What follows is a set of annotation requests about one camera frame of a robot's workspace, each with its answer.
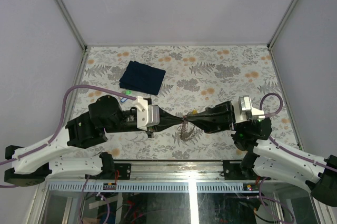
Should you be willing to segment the metal keyring with yellow grip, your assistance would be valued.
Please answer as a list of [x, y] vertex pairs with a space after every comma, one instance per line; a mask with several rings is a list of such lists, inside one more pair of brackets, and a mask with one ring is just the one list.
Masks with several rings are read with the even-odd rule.
[[[189, 112], [187, 115], [194, 115], [197, 111], [193, 110], [192, 112]], [[189, 122], [187, 121], [187, 115], [183, 116], [183, 121], [181, 125], [178, 127], [179, 132], [179, 138], [182, 141], [189, 141], [192, 139], [192, 135], [194, 133], [195, 126], [193, 126], [191, 129], [189, 129]]]

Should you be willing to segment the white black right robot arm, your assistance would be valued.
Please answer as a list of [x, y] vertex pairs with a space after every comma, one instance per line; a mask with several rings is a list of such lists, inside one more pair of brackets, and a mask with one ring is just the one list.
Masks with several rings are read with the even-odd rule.
[[323, 158], [272, 139], [270, 117], [254, 108], [249, 96], [184, 119], [207, 134], [233, 131], [234, 144], [246, 151], [240, 164], [244, 178], [260, 176], [287, 182], [309, 192], [319, 202], [336, 207], [336, 156]]

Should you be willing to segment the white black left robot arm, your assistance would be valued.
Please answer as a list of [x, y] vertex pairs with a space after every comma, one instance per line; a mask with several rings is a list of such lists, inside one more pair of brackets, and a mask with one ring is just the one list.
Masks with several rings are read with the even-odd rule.
[[100, 97], [88, 111], [70, 120], [50, 138], [28, 147], [6, 147], [6, 159], [12, 167], [4, 172], [4, 181], [13, 187], [29, 187], [50, 178], [116, 179], [111, 154], [101, 152], [89, 158], [66, 158], [66, 154], [107, 141], [107, 133], [144, 131], [149, 137], [182, 123], [150, 99], [139, 97], [131, 109], [123, 111], [110, 95]]

